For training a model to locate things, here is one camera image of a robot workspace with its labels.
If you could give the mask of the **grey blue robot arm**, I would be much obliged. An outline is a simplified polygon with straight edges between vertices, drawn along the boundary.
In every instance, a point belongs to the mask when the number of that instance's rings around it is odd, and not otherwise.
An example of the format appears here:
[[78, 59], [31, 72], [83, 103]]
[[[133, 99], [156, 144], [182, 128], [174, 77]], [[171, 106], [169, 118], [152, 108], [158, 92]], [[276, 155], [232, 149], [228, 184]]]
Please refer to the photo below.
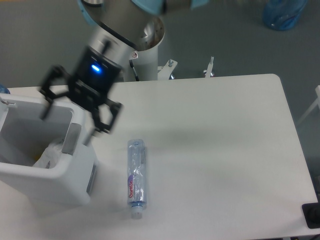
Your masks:
[[206, 5], [206, 0], [82, 0], [80, 5], [97, 23], [73, 73], [54, 65], [44, 77], [40, 93], [47, 101], [41, 119], [47, 118], [56, 99], [67, 97], [91, 113], [94, 127], [87, 145], [98, 133], [109, 134], [122, 104], [108, 97], [116, 78], [129, 63], [130, 54], [154, 17]]

